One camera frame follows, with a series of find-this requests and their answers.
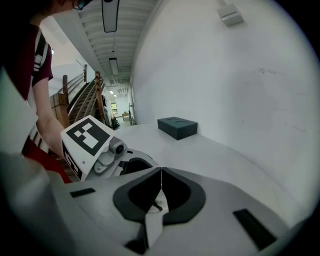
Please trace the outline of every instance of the red shorts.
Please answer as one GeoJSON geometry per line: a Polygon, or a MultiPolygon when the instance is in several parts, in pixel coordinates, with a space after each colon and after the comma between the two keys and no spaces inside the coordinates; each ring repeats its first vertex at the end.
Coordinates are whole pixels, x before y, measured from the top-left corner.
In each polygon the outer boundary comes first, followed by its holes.
{"type": "Polygon", "coordinates": [[[40,163],[47,171],[54,171],[60,174],[64,183],[71,183],[65,170],[62,169],[59,162],[36,146],[36,144],[28,138],[24,144],[22,154],[30,159],[40,163]]]}

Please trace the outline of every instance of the table surface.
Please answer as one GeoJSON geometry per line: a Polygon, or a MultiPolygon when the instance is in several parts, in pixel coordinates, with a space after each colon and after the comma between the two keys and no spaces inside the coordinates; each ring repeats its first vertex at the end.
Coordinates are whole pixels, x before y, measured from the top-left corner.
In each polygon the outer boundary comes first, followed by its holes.
{"type": "Polygon", "coordinates": [[[115,136],[162,167],[231,183],[277,213],[290,227],[306,217],[296,200],[262,169],[236,151],[199,134],[175,140],[156,124],[121,128],[115,136]]]}

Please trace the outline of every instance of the black and white square marker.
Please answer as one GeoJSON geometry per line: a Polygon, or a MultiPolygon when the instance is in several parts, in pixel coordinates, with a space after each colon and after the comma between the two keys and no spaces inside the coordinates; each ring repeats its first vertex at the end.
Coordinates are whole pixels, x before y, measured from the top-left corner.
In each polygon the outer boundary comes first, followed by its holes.
{"type": "Polygon", "coordinates": [[[68,130],[66,134],[92,156],[97,154],[110,137],[108,133],[89,118],[78,123],[75,127],[68,130]]]}
{"type": "Polygon", "coordinates": [[[82,177],[82,171],[79,169],[79,167],[76,165],[75,161],[72,159],[71,155],[69,154],[64,142],[62,142],[62,150],[63,150],[63,156],[70,166],[71,170],[74,172],[75,175],[81,180],[82,177]]]}

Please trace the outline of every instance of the ceiling light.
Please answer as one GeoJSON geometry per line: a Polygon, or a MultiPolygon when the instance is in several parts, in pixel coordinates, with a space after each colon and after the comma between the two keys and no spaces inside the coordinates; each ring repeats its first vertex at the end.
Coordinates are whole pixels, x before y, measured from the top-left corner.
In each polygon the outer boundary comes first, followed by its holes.
{"type": "Polygon", "coordinates": [[[102,20],[104,32],[116,32],[119,0],[102,0],[102,20]]]}
{"type": "Polygon", "coordinates": [[[112,73],[115,76],[117,76],[119,74],[117,58],[110,58],[109,62],[110,62],[110,66],[111,66],[111,69],[112,69],[112,73]]]}

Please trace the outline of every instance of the dark green box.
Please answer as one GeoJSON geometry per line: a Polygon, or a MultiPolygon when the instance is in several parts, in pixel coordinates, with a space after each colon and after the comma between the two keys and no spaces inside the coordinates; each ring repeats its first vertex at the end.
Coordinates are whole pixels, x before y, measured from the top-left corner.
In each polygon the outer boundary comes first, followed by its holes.
{"type": "Polygon", "coordinates": [[[196,134],[198,123],[172,116],[158,119],[158,128],[178,141],[196,134]]]}

